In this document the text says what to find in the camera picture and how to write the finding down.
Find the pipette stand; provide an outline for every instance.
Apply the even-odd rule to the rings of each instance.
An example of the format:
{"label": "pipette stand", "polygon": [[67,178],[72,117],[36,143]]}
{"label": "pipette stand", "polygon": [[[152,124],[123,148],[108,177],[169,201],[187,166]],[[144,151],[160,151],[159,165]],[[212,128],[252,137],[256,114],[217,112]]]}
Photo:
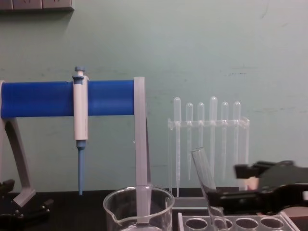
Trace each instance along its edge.
{"label": "pipette stand", "polygon": [[[35,195],[35,190],[31,184],[16,118],[74,116],[73,83],[1,81],[0,96],[0,164],[6,132],[22,185],[14,201],[22,207]],[[135,77],[134,80],[89,81],[87,98],[89,116],[134,115],[136,185],[151,185],[144,77]],[[137,197],[137,213],[144,215],[149,212],[151,194],[137,193],[140,194]]]}
{"label": "pipette stand", "polygon": [[[2,95],[2,84],[3,81],[0,82],[0,97]],[[25,150],[16,118],[1,119],[0,121],[0,165],[2,165],[3,140],[5,133],[7,134],[7,137],[12,147],[12,152],[15,158],[18,175],[22,186],[21,192],[14,198],[14,201],[20,207],[23,207],[35,195],[35,189],[32,187],[31,184]]]}
{"label": "pipette stand", "polygon": [[[181,100],[174,99],[174,121],[168,119],[168,175],[169,190],[175,186],[180,188],[180,179],[185,178],[190,182],[198,182],[191,151],[204,147],[210,164],[210,172],[214,177],[217,187],[239,187],[245,189],[242,180],[228,179],[232,176],[232,166],[235,164],[248,164],[249,157],[249,126],[250,121],[241,116],[241,104],[233,104],[233,118],[229,119],[229,104],[221,104],[220,120],[217,117],[218,101],[211,97],[209,103],[209,119],[205,119],[205,106],[199,103],[197,116],[193,116],[193,104],[186,104],[186,118],[181,119]],[[175,198],[174,209],[206,209],[207,204],[202,197]]]}

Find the green wall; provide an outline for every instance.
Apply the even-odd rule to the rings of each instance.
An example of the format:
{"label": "green wall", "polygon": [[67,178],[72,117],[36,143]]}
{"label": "green wall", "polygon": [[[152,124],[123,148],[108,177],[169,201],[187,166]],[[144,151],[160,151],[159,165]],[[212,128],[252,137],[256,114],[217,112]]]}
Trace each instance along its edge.
{"label": "green wall", "polygon": [[[206,107],[210,96],[239,100],[251,120],[250,162],[308,165],[307,1],[75,0],[75,7],[69,14],[0,14],[0,78],[71,81],[75,65],[93,80],[146,77],[156,185],[167,186],[167,118],[176,96]],[[35,188],[77,190],[73,119],[18,121]],[[133,185],[133,117],[89,123],[86,190]],[[6,140],[2,179],[17,177]]]}

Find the wall outlet plate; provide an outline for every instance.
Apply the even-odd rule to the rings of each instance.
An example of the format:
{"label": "wall outlet plate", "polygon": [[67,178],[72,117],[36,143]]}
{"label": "wall outlet plate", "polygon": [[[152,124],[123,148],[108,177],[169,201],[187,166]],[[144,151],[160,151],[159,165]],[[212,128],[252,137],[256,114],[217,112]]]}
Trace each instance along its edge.
{"label": "wall outlet plate", "polygon": [[72,0],[42,0],[43,9],[68,9],[73,10]]}
{"label": "wall outlet plate", "polygon": [[12,10],[13,0],[0,0],[0,11],[2,10]]}
{"label": "wall outlet plate", "polygon": [[13,0],[14,10],[42,9],[42,0]]}

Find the test tube rack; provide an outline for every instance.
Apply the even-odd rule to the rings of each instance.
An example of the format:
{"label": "test tube rack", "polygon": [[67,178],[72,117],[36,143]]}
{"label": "test tube rack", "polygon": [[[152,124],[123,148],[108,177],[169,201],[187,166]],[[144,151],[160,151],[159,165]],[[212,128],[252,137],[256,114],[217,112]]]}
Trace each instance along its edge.
{"label": "test tube rack", "polygon": [[181,166],[187,164],[188,180],[190,180],[191,151],[198,147],[205,148],[210,163],[210,170],[215,182],[218,182],[218,187],[238,186],[244,189],[243,181],[236,181],[238,182],[236,183],[237,185],[229,184],[228,181],[230,179],[226,177],[230,174],[230,171],[233,171],[233,165],[248,163],[250,121],[248,118],[241,116],[240,102],[234,102],[231,119],[229,117],[229,104],[222,102],[220,120],[217,116],[218,100],[216,97],[210,98],[208,119],[205,118],[204,103],[198,103],[197,116],[195,117],[193,115],[193,104],[187,103],[185,120],[181,118],[182,109],[179,97],[174,99],[173,107],[174,119],[173,121],[168,119],[169,190],[172,190],[175,178],[178,189],[177,197],[179,198]]}
{"label": "test tube rack", "polygon": [[[275,216],[226,216],[228,231],[299,231],[291,219],[281,212]],[[221,228],[220,218],[212,220],[209,216],[183,216],[178,213],[179,231],[216,231]]]}

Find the blue pipette holder bar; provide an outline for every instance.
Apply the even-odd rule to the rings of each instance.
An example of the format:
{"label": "blue pipette holder bar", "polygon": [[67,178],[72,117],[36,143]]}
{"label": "blue pipette holder bar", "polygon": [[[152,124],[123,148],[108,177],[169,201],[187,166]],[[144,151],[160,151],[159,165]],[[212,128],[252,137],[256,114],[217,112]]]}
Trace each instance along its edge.
{"label": "blue pipette holder bar", "polygon": [[[74,116],[72,82],[2,84],[1,117]],[[134,81],[89,81],[89,116],[133,115]]]}
{"label": "blue pipette holder bar", "polygon": [[[1,81],[0,135],[6,131],[22,184],[14,199],[23,206],[35,194],[31,186],[17,117],[74,116],[73,82]],[[136,185],[150,182],[144,78],[120,81],[88,82],[88,115],[134,115],[136,149]],[[142,210],[144,203],[139,203]]]}

